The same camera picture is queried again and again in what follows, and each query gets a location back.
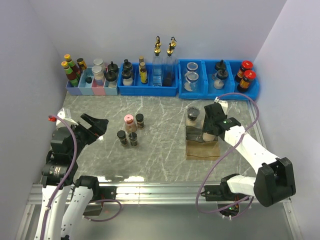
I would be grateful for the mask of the yellow lid spice jar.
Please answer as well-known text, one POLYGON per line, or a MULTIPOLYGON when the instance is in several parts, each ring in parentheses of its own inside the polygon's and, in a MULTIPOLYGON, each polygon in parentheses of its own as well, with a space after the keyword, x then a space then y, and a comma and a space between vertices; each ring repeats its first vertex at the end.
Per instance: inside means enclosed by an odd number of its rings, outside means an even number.
POLYGON ((213 135, 213 134, 209 134, 207 132, 204 132, 202 134, 202 139, 203 139, 204 142, 212 142, 212 141, 214 141, 216 139, 216 136, 213 135))

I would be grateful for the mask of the pink lid spice jar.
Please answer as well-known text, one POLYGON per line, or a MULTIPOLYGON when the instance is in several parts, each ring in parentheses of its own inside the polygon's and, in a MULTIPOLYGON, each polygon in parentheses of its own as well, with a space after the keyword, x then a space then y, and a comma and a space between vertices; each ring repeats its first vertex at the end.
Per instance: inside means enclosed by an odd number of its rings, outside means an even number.
POLYGON ((125 130, 129 133, 134 133, 137 131, 138 127, 135 123, 134 117, 131 114, 127 114, 124 116, 124 122, 125 122, 125 130))

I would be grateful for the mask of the black cap spice bottle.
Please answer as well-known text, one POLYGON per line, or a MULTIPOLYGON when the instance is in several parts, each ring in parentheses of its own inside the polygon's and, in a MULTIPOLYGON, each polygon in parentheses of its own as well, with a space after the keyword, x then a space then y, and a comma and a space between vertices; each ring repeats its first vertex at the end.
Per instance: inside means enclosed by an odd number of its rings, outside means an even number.
POLYGON ((137 128, 142 130, 145 127, 145 123, 144 123, 144 115, 142 113, 138 113, 135 116, 136 119, 136 124, 137 124, 137 128))

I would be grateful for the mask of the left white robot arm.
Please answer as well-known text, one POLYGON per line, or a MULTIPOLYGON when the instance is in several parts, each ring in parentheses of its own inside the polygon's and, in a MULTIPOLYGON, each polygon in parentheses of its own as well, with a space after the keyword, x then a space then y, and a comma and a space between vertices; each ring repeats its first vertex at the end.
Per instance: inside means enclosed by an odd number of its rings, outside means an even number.
POLYGON ((64 111, 48 117, 56 123, 56 129, 41 171, 42 202, 36 240, 73 240, 87 205, 101 195, 97 177, 81 176, 74 181, 74 175, 82 150, 106 133, 109 121, 86 113, 81 118, 89 128, 64 111))

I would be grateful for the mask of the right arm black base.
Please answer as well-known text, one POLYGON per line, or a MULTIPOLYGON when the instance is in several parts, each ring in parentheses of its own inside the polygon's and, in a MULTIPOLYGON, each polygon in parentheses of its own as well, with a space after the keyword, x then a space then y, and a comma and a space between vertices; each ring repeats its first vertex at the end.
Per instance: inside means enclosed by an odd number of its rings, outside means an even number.
MULTIPOLYGON (((232 193, 228 185, 205 185, 204 191, 201 193, 207 202, 236 202, 244 198, 245 195, 241 193, 232 193)), ((219 213, 225 217, 236 217, 240 214, 240 205, 236 204, 220 210, 219 213)))

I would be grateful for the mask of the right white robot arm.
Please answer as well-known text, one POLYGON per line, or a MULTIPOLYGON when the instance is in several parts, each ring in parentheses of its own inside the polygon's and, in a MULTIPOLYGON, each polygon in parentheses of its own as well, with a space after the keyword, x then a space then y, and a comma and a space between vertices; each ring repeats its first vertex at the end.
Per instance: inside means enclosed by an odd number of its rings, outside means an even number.
POLYGON ((293 164, 288 158, 265 149, 238 120, 225 114, 220 103, 206 105, 204 111, 203 132, 234 147, 256 173, 255 177, 235 173, 222 178, 213 190, 216 201, 232 201, 237 195, 252 196, 269 207, 296 194, 293 164))

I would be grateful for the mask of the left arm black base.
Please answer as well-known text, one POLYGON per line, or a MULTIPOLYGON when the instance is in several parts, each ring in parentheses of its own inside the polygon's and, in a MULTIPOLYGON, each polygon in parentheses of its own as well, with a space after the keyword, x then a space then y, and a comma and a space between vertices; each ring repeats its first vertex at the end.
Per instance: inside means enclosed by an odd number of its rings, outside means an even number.
POLYGON ((112 186, 100 186, 98 193, 96 193, 87 207, 84 210, 83 215, 84 216, 99 216, 103 210, 104 203, 102 202, 92 202, 96 200, 102 200, 102 199, 116 199, 117 194, 117 187, 112 186))

